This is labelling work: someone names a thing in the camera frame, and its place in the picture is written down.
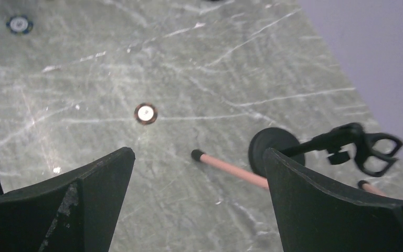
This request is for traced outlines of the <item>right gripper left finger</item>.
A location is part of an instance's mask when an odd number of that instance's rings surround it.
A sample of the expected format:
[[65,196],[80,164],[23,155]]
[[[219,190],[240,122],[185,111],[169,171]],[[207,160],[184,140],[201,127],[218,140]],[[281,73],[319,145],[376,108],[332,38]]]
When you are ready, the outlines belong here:
[[0,251],[108,251],[135,154],[92,163],[0,196]]

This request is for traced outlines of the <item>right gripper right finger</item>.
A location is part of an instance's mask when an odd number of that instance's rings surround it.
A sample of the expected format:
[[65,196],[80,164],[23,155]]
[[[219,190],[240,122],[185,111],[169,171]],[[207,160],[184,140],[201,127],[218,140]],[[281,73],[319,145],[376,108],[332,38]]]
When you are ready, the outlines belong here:
[[403,200],[348,186],[274,149],[263,160],[284,251],[403,251]]

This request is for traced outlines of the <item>black round-base mic stand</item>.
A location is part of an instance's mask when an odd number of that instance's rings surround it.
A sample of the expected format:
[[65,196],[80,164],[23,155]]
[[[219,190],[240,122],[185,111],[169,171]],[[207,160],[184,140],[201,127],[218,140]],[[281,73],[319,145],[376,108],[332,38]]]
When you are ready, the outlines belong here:
[[[354,144],[356,153],[353,158],[345,145]],[[398,161],[396,153],[403,147],[403,141],[391,134],[367,133],[360,123],[352,122],[333,128],[327,133],[300,141],[282,128],[266,128],[259,131],[251,140],[248,159],[256,175],[266,177],[263,153],[266,149],[275,149],[301,165],[305,165],[305,153],[326,150],[331,165],[343,164],[354,160],[357,168],[371,177],[381,177]]]

